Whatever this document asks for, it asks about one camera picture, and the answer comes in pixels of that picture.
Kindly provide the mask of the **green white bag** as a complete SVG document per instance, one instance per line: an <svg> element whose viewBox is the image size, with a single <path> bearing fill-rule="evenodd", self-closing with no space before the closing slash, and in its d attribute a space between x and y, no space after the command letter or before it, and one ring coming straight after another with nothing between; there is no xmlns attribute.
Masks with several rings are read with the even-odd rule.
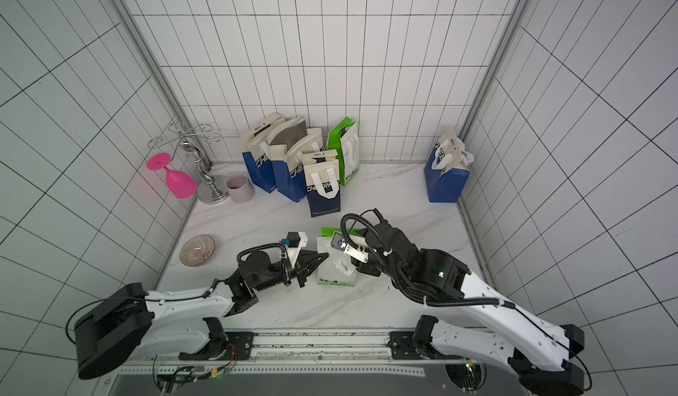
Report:
<svg viewBox="0 0 678 396"><path fill-rule="evenodd" d="M343 250L331 247L334 233L339 231L339 228L321 228L321 235L317 239L317 251L327 253L328 258L317 268L317 282L320 285L354 287L358 279L358 270L351 263L353 258Z"/></svg>
<svg viewBox="0 0 678 396"><path fill-rule="evenodd" d="M327 149L337 151L340 184L346 186L359 171L358 123L349 117L344 117L329 132Z"/></svg>

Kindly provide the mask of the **blue Cheerful bag front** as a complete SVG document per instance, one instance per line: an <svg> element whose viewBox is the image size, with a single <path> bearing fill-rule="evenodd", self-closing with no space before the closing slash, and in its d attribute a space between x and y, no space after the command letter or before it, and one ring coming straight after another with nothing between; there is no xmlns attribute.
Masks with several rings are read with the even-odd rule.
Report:
<svg viewBox="0 0 678 396"><path fill-rule="evenodd" d="M276 189L272 161L267 154L268 134L278 124L285 122L285 118L273 113L245 135L239 138L245 166L254 185L267 193Z"/></svg>

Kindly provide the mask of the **blue cheerful bag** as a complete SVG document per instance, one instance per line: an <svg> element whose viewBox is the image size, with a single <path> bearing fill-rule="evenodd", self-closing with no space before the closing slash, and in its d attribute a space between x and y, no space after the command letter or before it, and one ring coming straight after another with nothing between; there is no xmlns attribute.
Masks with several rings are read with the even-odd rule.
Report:
<svg viewBox="0 0 678 396"><path fill-rule="evenodd" d="M239 138L245 166L254 185L267 193L276 189L272 161L267 154L268 134L278 124L285 122L285 118L273 113L245 135Z"/></svg>
<svg viewBox="0 0 678 396"><path fill-rule="evenodd" d="M298 117L276 125L266 142L278 191L298 203L307 194L303 155L323 149L322 130L307 128L305 119Z"/></svg>

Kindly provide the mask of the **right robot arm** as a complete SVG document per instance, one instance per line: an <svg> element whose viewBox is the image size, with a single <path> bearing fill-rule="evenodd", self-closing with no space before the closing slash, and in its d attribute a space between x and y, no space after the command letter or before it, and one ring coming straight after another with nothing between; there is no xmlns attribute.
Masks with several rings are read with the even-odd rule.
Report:
<svg viewBox="0 0 678 396"><path fill-rule="evenodd" d="M517 377L535 395L582 395L593 378L579 354L584 331L554 325L501 295L468 265L445 251L420 249L381 220L361 227L348 247L365 252L358 269L390 277L394 288L415 304L434 310L416 324L413 340L426 359L465 357Z"/></svg>

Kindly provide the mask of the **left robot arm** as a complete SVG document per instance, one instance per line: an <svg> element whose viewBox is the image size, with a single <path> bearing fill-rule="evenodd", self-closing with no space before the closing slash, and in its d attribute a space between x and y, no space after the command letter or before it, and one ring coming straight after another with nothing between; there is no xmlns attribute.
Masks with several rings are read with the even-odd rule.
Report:
<svg viewBox="0 0 678 396"><path fill-rule="evenodd" d="M79 378L100 378L147 356L177 355L186 361L222 356L229 344L223 318L257 304L262 290L293 281L304 285L328 258L303 250L294 263L286 255L273 263L267 251L262 246L240 253L237 270L206 288L162 293L132 283L100 301L73 326Z"/></svg>

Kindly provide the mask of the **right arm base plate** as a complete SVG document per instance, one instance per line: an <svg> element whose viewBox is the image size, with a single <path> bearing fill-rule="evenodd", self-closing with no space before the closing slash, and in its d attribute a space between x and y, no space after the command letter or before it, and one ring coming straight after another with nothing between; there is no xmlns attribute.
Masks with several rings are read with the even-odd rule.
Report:
<svg viewBox="0 0 678 396"><path fill-rule="evenodd" d="M423 332L390 332L388 348L394 360L434 360L441 356L432 345L432 336Z"/></svg>

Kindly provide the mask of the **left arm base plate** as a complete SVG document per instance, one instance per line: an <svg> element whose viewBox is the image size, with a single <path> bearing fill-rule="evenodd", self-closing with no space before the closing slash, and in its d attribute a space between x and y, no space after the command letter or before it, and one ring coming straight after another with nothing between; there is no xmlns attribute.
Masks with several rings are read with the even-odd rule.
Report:
<svg viewBox="0 0 678 396"><path fill-rule="evenodd" d="M249 360L254 346L254 332L226 332L224 339L210 340L196 354L180 353L181 361L237 361Z"/></svg>

